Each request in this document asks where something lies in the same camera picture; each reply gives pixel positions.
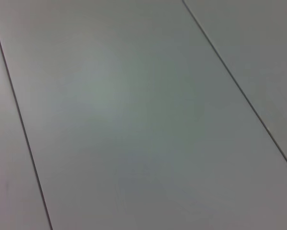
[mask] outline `smooth surface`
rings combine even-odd
[[[54,230],[287,229],[287,163],[180,1],[0,0]]]
[[[287,156],[287,0],[185,0]]]
[[[32,229],[49,225],[0,52],[0,230]]]

